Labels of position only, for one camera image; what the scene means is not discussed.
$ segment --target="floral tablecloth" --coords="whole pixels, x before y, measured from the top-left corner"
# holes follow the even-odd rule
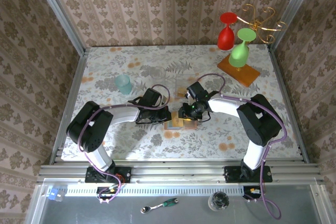
[[[260,76],[250,85],[243,87],[236,80],[217,68],[217,64],[229,51],[216,46],[151,46],[151,47],[98,47],[91,48],[83,73],[81,86],[72,118],[87,101],[100,105],[126,103],[143,95],[147,88],[156,83],[166,85],[172,93],[170,111],[177,111],[184,99],[174,95],[176,78],[191,74],[221,73],[226,78],[223,93],[236,97],[250,98],[263,94],[284,121],[289,136],[286,141],[274,145],[272,158],[300,158],[293,130],[266,45],[249,45],[248,64]],[[130,76],[133,85],[129,95],[122,95],[114,85],[119,74]],[[219,77],[205,77],[201,84],[209,92],[218,90],[222,84]],[[163,95],[166,91],[158,89]],[[234,116],[214,113],[212,119],[195,130],[165,130],[163,124],[136,125],[122,123],[111,125],[103,145],[113,159],[146,158],[243,158],[249,139],[240,120]],[[77,146],[66,139],[62,152],[65,161],[84,161]]]

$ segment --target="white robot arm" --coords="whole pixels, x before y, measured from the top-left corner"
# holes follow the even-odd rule
[[[208,112],[208,114],[212,112],[225,113],[240,118],[250,139],[247,152],[241,161],[241,172],[246,178],[253,177],[263,161],[262,158],[269,141],[281,130],[278,122],[267,112],[250,103],[243,103],[239,99],[222,98],[216,91],[208,93],[199,82],[187,88],[187,96],[194,99],[195,102],[192,104],[183,103],[179,110],[179,118],[181,119],[202,121],[204,112]],[[279,117],[263,95],[257,94],[251,100],[266,107]]]
[[[208,104],[210,109],[215,113],[225,113],[239,118],[237,109],[243,103],[228,100],[222,98],[219,94],[216,94],[210,98]],[[257,145],[251,140],[249,141],[243,161],[251,170],[255,170],[261,165],[261,158],[264,155],[266,147],[267,145]]]
[[[88,120],[92,121],[85,127],[80,140],[80,148],[85,152],[91,164],[103,172],[115,173],[114,161],[107,154],[102,145],[103,139],[110,125],[123,122],[161,123],[172,119],[168,106],[160,106],[165,98],[152,88],[146,90],[142,97],[138,97],[128,104],[117,105],[116,108],[102,110],[95,102],[87,102],[72,120],[67,128],[67,135],[78,144],[78,138]]]

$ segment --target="white cable tray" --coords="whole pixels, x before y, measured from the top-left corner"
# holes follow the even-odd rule
[[[65,191],[68,197],[95,197],[97,194],[97,186],[78,186],[69,185],[50,187],[47,196],[49,196],[52,188]],[[118,194],[121,196],[210,196],[211,194],[223,191],[228,196],[243,196],[243,186],[134,186],[125,185]]]

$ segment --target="green wine glass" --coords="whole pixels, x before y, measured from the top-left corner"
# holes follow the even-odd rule
[[[249,49],[245,42],[254,40],[257,37],[257,34],[250,28],[242,28],[238,31],[237,35],[243,42],[235,46],[232,50],[229,57],[229,63],[235,68],[241,68],[246,64],[249,53]]]

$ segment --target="orange wooden base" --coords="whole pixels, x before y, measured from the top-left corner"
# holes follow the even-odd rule
[[[217,67],[239,81],[242,85],[249,87],[260,75],[260,72],[250,67],[248,64],[241,68],[235,68],[229,63],[229,57],[230,55],[226,56]]]

